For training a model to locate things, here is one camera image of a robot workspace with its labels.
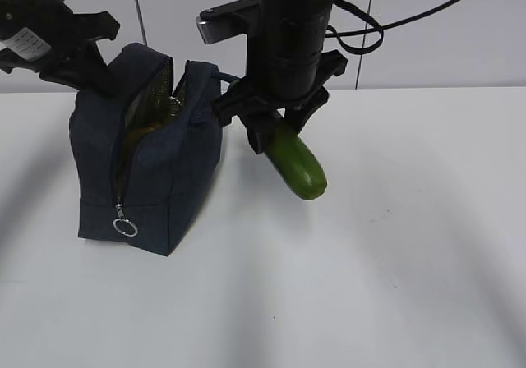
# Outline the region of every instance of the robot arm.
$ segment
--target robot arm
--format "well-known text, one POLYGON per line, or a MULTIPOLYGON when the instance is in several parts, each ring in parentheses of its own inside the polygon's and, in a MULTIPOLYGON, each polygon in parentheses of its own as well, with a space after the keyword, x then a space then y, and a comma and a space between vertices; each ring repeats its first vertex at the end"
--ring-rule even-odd
POLYGON ((105 94, 114 80, 96 41, 115 39, 120 25, 107 12, 74 14, 65 0, 0 0, 0 69, 38 72, 43 81, 105 94))
POLYGON ((203 11, 204 41, 248 37, 247 75, 215 105, 224 125, 239 116, 258 154, 273 140, 277 109, 299 133, 329 99, 323 84, 344 73, 347 60, 322 53, 335 0, 240 0, 203 11))

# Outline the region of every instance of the white sticker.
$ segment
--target white sticker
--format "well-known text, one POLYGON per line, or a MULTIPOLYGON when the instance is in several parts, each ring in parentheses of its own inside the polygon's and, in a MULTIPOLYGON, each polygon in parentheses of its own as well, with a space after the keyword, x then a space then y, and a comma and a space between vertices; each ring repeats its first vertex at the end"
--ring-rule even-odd
POLYGON ((46 41, 27 27, 2 42, 12 52, 28 62, 34 62, 44 57, 51 50, 51 46, 46 41))

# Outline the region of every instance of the zucchini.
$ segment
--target zucchini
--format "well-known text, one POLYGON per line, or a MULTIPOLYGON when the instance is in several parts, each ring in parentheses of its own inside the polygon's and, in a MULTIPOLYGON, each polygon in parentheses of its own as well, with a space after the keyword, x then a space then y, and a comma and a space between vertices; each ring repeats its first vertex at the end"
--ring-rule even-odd
POLYGON ((285 120, 279 121, 265 154, 298 197, 315 200, 325 193, 327 177, 323 167, 285 120))

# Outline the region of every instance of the white wall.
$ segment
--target white wall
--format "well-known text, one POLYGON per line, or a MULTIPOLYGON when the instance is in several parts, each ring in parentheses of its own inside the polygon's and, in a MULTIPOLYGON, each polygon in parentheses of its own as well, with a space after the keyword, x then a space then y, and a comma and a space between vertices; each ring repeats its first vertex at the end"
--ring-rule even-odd
MULTIPOLYGON (((233 74, 244 71, 246 40, 230 39, 206 46, 195 27, 196 15, 207 7, 233 0, 139 0, 149 46, 176 59, 177 75, 187 59, 218 63, 233 74)), ((367 9, 369 0, 349 0, 367 9)), ((422 12, 446 0, 372 0, 371 13, 382 23, 422 12)), ((134 0, 68 0, 76 12, 111 12, 121 23, 114 43, 102 44, 111 60, 130 42, 141 42, 134 0)), ((465 0, 448 11, 388 31, 384 45, 362 60, 360 88, 524 85, 526 26, 521 25, 526 0, 465 0)), ((340 30, 360 30, 363 23, 335 9, 331 23, 340 30)), ((350 39, 362 45, 362 37, 350 39)), ((327 49, 338 48, 334 40, 327 49)), ((349 55, 348 71, 330 88, 354 88, 359 57, 349 55)), ((41 82, 29 71, 0 74, 0 92, 65 91, 41 82)))

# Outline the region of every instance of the zipper bag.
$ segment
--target zipper bag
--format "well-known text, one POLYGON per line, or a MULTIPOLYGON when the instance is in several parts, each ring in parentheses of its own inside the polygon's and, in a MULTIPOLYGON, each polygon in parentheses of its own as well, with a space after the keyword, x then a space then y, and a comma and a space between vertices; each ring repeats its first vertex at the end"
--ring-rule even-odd
POLYGON ((79 237, 170 255, 199 212, 220 160, 211 104, 218 67, 187 62, 173 91, 173 59, 140 44, 110 64, 113 97, 82 90, 70 121, 81 184, 79 237))

